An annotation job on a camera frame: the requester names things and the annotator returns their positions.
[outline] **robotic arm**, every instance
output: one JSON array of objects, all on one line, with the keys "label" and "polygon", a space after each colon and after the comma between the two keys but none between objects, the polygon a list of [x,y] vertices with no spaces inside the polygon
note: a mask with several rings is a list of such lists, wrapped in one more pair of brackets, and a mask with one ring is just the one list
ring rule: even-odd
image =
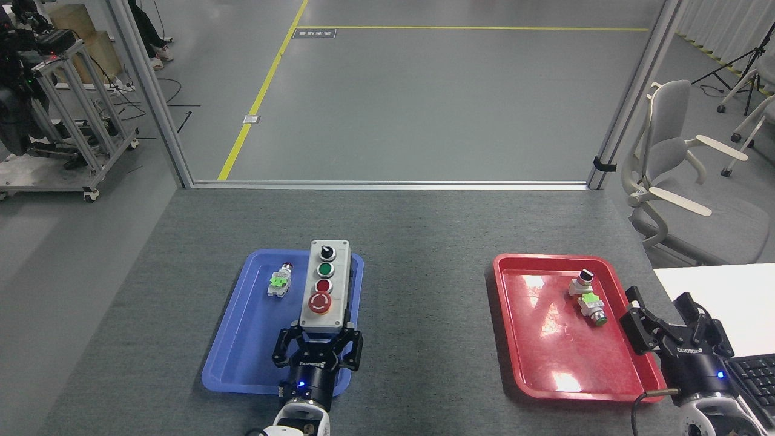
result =
[{"label": "robotic arm", "polygon": [[721,321],[700,312],[688,292],[673,302],[685,326],[668,324],[651,313],[637,287],[626,291],[630,301],[619,322],[639,355],[660,357],[667,385],[678,388],[673,403],[681,409],[686,436],[766,435],[748,412],[725,367],[735,355]]},{"label": "robotic arm", "polygon": [[[289,358],[288,346],[295,341],[298,350]],[[344,348],[352,351],[339,358]],[[342,368],[357,371],[363,337],[352,323],[347,323],[330,341],[311,340],[304,329],[294,323],[280,330],[272,354],[278,367],[291,367],[288,379],[280,384],[283,407],[274,423],[264,428],[263,436],[329,436],[331,410],[336,376]]]}]

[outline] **black selector switch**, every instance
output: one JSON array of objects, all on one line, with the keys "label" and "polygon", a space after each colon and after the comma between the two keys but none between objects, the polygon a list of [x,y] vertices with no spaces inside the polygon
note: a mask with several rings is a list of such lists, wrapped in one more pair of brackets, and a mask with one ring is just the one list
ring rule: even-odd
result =
[{"label": "black selector switch", "polygon": [[320,258],[324,261],[332,261],[336,257],[336,250],[328,245],[323,245],[320,248]]}]

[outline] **green contact block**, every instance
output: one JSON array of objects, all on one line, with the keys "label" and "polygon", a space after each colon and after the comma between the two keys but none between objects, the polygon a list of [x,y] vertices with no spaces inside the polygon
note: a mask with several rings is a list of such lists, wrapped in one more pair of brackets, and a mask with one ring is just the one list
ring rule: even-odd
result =
[{"label": "green contact block", "polygon": [[587,292],[581,296],[581,301],[585,303],[594,303],[600,301],[600,297],[596,296],[594,292]]},{"label": "green contact block", "polygon": [[272,286],[282,288],[283,286],[287,285],[288,279],[285,277],[272,277],[271,279],[269,279],[269,283]]}]

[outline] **blue tray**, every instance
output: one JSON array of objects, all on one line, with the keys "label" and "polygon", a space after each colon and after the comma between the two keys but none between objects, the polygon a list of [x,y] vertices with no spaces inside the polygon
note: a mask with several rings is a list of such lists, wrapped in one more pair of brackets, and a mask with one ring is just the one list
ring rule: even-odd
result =
[{"label": "blue tray", "polygon": [[[247,257],[201,372],[207,389],[277,395],[277,385],[288,377],[290,369],[276,368],[272,351],[280,329],[299,318],[308,261],[307,250],[258,250]],[[294,266],[291,288],[283,298],[268,296],[269,278],[285,262]],[[361,256],[352,254],[350,268],[350,321],[357,325],[363,281]],[[293,351],[288,350],[289,357]],[[336,377],[334,396],[348,384],[350,370],[342,369]]]}]

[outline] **red emergency stop button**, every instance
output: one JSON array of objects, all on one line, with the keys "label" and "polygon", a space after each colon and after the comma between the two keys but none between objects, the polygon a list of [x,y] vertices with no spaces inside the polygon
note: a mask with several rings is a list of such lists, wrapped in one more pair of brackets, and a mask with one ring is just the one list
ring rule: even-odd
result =
[{"label": "red emergency stop button", "polygon": [[325,292],[315,292],[309,297],[307,306],[312,312],[323,315],[331,309],[331,296]]}]

